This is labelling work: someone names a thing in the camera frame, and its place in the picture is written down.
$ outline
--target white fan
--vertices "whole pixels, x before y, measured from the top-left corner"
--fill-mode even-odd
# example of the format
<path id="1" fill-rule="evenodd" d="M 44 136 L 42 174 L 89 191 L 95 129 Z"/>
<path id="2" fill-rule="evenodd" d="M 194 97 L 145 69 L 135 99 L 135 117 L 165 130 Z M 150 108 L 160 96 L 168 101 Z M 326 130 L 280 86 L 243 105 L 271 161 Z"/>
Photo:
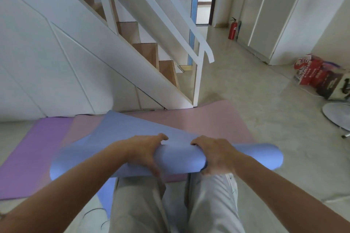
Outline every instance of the white fan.
<path id="1" fill-rule="evenodd" d="M 342 138 L 350 136 L 350 105 L 344 103 L 327 103 L 322 108 L 323 114 L 336 125 L 349 131 L 348 134 L 342 135 Z"/>

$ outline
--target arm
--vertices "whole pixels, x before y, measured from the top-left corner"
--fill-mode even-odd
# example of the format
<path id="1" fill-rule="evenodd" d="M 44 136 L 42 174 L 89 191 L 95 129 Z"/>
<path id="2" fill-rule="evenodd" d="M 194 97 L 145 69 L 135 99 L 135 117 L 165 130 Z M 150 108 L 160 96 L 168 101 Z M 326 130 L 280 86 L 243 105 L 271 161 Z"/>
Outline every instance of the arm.
<path id="1" fill-rule="evenodd" d="M 124 163 L 148 167 L 155 176 L 155 149 L 164 134 L 117 141 L 29 197 L 0 220 L 2 233 L 61 233 L 107 179 Z"/>
<path id="2" fill-rule="evenodd" d="M 225 139 L 198 137 L 208 167 L 205 175 L 236 173 L 272 210 L 291 233 L 350 232 L 350 222 Z"/>

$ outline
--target person's right hand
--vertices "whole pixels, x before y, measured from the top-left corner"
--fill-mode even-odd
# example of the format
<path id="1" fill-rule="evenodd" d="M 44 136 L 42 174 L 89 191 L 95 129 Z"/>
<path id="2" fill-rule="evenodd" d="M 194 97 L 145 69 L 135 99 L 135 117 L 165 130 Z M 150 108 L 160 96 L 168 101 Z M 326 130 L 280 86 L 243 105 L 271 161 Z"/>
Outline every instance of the person's right hand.
<path id="1" fill-rule="evenodd" d="M 204 175 L 235 173 L 235 166 L 248 157 L 222 138 L 202 135 L 192 140 L 191 145 L 198 145 L 207 158 L 208 166 L 201 171 Z"/>

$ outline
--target baseboard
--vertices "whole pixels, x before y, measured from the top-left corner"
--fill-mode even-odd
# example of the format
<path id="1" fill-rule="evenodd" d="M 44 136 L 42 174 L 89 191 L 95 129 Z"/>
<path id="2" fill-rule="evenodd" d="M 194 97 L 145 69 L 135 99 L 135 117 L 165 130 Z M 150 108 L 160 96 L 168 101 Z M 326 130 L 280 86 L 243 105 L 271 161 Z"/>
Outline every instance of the baseboard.
<path id="1" fill-rule="evenodd" d="M 211 1 L 198 1 L 197 5 L 211 5 Z"/>
<path id="2" fill-rule="evenodd" d="M 250 53 L 252 53 L 256 58 L 258 58 L 261 62 L 269 65 L 270 64 L 270 59 L 267 58 L 266 56 L 260 54 L 259 52 L 255 51 L 253 48 L 247 46 L 247 44 L 240 40 L 239 37 L 238 37 L 238 40 L 237 40 L 237 43 L 239 45 L 241 45 L 244 49 L 246 49 L 247 51 L 249 51 Z"/>
<path id="3" fill-rule="evenodd" d="M 214 28 L 227 28 L 228 26 L 228 23 L 217 23 Z"/>
<path id="4" fill-rule="evenodd" d="M 192 65 L 190 66 L 180 66 L 182 68 L 183 71 L 191 71 L 192 70 Z"/>

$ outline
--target purple yoga mat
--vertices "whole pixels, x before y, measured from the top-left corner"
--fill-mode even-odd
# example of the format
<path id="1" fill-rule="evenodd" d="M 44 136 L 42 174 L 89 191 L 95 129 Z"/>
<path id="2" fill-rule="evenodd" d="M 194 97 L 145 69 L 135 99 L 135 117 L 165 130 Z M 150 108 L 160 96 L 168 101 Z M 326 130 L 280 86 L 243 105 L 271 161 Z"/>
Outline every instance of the purple yoga mat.
<path id="1" fill-rule="evenodd" d="M 28 197 L 39 189 L 73 119 L 51 117 L 35 123 L 0 167 L 0 200 Z"/>

